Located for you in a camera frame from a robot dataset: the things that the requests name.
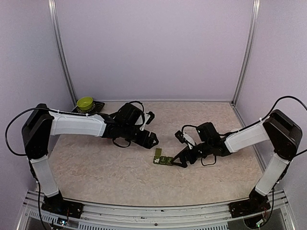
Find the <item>green pill organizer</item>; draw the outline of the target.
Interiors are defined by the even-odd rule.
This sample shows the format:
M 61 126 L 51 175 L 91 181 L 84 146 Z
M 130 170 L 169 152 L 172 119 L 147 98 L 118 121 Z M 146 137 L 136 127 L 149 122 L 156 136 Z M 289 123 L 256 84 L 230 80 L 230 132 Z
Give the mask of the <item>green pill organizer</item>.
M 170 161 L 172 160 L 173 157 L 168 157 L 168 156 L 163 156 L 162 155 L 162 149 L 161 148 L 156 148 L 154 152 L 154 157 L 159 156 L 160 157 L 160 164 L 159 165 L 167 165 L 167 166 L 172 166 Z

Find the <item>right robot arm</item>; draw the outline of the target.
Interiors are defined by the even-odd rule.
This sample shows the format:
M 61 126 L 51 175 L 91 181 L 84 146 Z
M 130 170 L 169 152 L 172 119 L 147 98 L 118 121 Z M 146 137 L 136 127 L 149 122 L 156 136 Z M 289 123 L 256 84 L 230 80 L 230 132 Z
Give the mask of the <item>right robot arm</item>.
M 188 164 L 194 164 L 197 159 L 203 160 L 208 155 L 225 157 L 261 142 L 269 141 L 272 144 L 274 154 L 245 202 L 245 208 L 251 213 L 264 205 L 268 193 L 284 177 L 291 161 L 301 154 L 298 148 L 303 137 L 302 129 L 274 107 L 253 124 L 225 134 L 218 133 L 211 122 L 195 129 L 201 140 L 199 144 L 183 129 L 175 134 L 187 146 L 171 160 L 172 165 L 186 168 Z

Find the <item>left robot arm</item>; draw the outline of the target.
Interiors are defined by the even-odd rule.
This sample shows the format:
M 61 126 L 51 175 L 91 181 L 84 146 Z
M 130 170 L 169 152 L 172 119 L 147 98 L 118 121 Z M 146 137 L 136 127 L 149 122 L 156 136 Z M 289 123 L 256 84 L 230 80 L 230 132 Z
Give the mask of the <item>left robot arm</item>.
M 57 213 L 67 209 L 67 202 L 62 199 L 48 161 L 50 136 L 89 135 L 116 140 L 122 138 L 129 144 L 135 143 L 146 149 L 158 145 L 154 132 L 145 129 L 155 115 L 135 106 L 135 102 L 125 103 L 112 114 L 95 112 L 79 114 L 50 109 L 40 103 L 27 110 L 31 113 L 22 127 L 24 144 L 23 154 L 28 158 L 33 177 L 43 190 L 47 203 Z

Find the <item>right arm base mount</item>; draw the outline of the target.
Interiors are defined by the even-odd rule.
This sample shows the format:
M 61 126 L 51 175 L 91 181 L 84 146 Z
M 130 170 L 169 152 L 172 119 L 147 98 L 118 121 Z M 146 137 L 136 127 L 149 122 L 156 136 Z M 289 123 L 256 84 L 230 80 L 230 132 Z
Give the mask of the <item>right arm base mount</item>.
M 248 216 L 271 209 L 269 201 L 259 203 L 250 199 L 231 202 L 228 206 L 232 218 Z

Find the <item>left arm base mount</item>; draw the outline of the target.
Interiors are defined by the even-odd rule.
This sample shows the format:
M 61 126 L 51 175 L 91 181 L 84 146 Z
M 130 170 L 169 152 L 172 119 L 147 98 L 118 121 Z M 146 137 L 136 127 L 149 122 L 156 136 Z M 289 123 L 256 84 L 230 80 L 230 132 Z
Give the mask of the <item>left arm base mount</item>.
M 76 219 L 80 219 L 83 212 L 82 203 L 68 200 L 63 200 L 57 203 L 48 203 L 47 201 L 44 201 L 41 208 L 43 211 Z

